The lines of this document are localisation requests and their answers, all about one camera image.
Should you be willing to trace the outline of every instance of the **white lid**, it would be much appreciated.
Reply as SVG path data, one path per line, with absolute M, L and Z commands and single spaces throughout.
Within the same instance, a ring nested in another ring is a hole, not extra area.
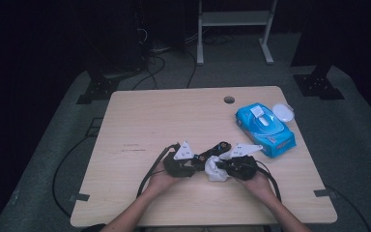
M 264 115 L 264 110 L 262 110 L 261 106 L 257 105 L 250 109 L 251 113 L 255 116 L 255 118 L 259 118 Z
M 282 122 L 294 119 L 294 109 L 288 104 L 278 103 L 273 106 L 272 113 Z

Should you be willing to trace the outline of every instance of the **small round hole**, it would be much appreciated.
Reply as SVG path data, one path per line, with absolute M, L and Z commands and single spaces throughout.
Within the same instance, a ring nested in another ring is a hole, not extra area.
M 231 96 L 227 96 L 227 97 L 224 98 L 224 101 L 226 103 L 234 103 L 236 100 Z

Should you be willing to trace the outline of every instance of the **shelf leg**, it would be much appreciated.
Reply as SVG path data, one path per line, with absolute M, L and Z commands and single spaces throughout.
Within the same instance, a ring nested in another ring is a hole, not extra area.
M 197 43 L 197 65 L 204 65 L 203 53 L 203 5 L 202 0 L 199 1 L 198 7 L 198 43 Z
M 276 9 L 277 2 L 278 0 L 273 0 L 272 2 L 270 14 L 268 15 L 268 19 L 267 19 L 267 25 L 265 27 L 264 37 L 259 40 L 268 65 L 273 64 L 273 59 L 272 59 L 270 50 L 268 49 L 267 42 L 268 42 L 268 37 L 270 35 L 270 30 L 272 26 L 273 16 L 275 15 L 275 9 Z

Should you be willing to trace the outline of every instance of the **white tissue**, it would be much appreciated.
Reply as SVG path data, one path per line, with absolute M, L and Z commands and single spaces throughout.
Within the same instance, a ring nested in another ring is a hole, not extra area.
M 228 174 L 224 169 L 219 169 L 215 163 L 219 162 L 219 157 L 212 156 L 209 159 L 207 159 L 206 165 L 205 165 L 205 171 L 207 175 L 209 175 L 210 181 L 219 181 L 224 182 L 228 178 Z

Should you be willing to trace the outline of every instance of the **white shelf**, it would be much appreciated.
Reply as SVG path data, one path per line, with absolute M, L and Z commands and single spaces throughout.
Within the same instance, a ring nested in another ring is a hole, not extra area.
M 270 11 L 259 12 L 204 12 L 202 26 L 267 25 Z

